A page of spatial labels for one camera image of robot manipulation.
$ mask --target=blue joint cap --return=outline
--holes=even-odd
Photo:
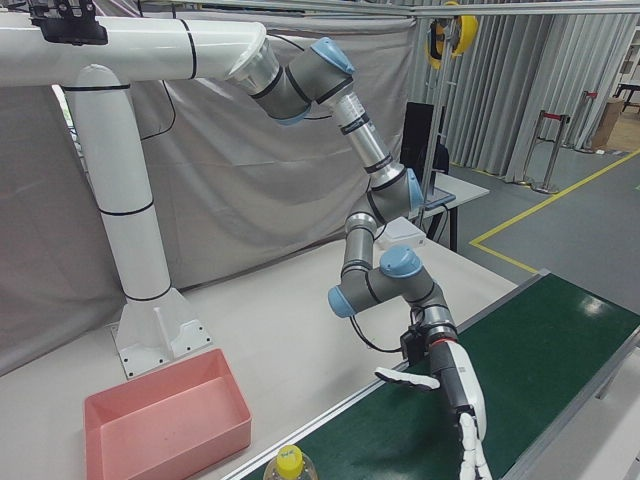
[[[333,287],[329,290],[329,305],[331,310],[340,318],[348,318],[357,312],[353,309],[349,301],[345,298],[340,287]]]
[[[420,182],[416,178],[416,174],[410,168],[407,168],[407,178],[409,179],[409,203],[411,210],[415,210],[424,204],[422,188],[420,188]]]
[[[285,126],[294,125],[304,120],[304,117],[307,116],[307,113],[309,113],[309,110],[311,110],[311,105],[309,105],[304,112],[300,113],[299,115],[296,115],[295,117],[276,118],[275,121],[278,122],[280,125],[285,125]]]
[[[311,45],[311,50],[348,75],[356,71],[344,52],[340,50],[338,44],[329,37],[322,37]]]
[[[380,258],[380,271],[391,278],[408,278],[422,270],[422,261],[411,247],[394,245]]]

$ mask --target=gray floor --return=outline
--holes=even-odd
[[[552,145],[536,147],[530,176],[544,177]],[[562,149],[552,183],[561,189],[588,177],[622,155],[588,155]],[[531,273],[469,242],[549,198],[468,168],[451,175],[491,193],[460,208],[458,252],[522,283]],[[448,244],[445,229],[441,243]],[[556,275],[640,313],[640,155],[622,163],[482,242],[534,269]]]

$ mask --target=cardboard box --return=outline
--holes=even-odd
[[[607,144],[623,108],[624,99],[609,98],[609,100],[607,100],[607,105],[605,106],[604,113],[600,118],[598,128],[593,134],[593,137],[591,137],[591,148],[596,149]]]

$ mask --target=white robotic hand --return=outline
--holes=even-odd
[[[460,415],[458,423],[464,448],[460,465],[460,480],[492,480],[475,420],[465,412]]]
[[[482,450],[487,429],[482,389],[466,350],[452,340],[439,340],[429,346],[431,373],[413,375],[377,368],[378,378],[426,392],[442,387],[458,422],[463,447],[460,480],[492,480]]]

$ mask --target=yellow cable reel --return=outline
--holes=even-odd
[[[458,5],[458,2],[448,1],[445,5]],[[457,35],[451,39],[453,57],[462,55],[473,43],[478,33],[478,20],[473,15],[459,15],[453,19],[456,22]],[[444,51],[444,22],[434,20],[431,23],[429,40],[425,45],[425,52],[429,63],[436,70],[440,70],[442,52]]]

